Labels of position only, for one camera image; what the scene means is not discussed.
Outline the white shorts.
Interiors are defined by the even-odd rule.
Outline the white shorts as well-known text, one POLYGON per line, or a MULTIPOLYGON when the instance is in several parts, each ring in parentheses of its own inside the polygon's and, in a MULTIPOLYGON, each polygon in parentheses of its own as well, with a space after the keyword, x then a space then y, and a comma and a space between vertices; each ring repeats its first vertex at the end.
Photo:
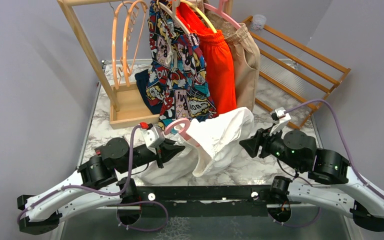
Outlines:
POLYGON ((138 177, 147 184, 162 185, 187 175, 196 178, 215 175, 241 155, 240 141, 250 136, 254 125, 254 115, 247 107, 201 122, 193 119, 185 132, 173 137, 175 145, 184 150, 163 168, 150 164, 138 177))

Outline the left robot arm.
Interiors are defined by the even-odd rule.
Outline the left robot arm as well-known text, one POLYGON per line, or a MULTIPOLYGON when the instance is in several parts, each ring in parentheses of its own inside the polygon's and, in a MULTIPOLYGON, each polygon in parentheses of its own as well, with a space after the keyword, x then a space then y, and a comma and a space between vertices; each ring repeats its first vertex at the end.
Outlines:
POLYGON ((128 172, 129 157, 132 156, 133 169, 150 163, 163 167, 184 149, 175 141, 165 139, 156 152, 149 150, 145 144, 130 150, 126 139, 112 138, 97 147, 96 154, 61 183, 38 195, 20 195, 17 198, 17 207, 21 210, 17 220, 19 231, 41 235, 88 210, 138 203, 142 198, 135 181, 117 178, 117 173, 128 172))

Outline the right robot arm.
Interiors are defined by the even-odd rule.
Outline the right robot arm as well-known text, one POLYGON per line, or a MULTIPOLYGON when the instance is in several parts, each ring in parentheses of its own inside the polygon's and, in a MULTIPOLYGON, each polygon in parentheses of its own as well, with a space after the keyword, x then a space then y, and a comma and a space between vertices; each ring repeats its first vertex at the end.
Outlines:
POLYGON ((376 194, 379 188, 363 183, 344 156, 318 148, 314 137, 297 129, 285 135, 271 135, 270 129, 259 129, 239 144, 252 158, 273 156, 296 174, 307 173, 309 179, 329 186, 321 189, 276 176, 268 190, 272 202, 312 204, 336 211, 363 229, 384 232, 384 194, 380 197, 376 194))

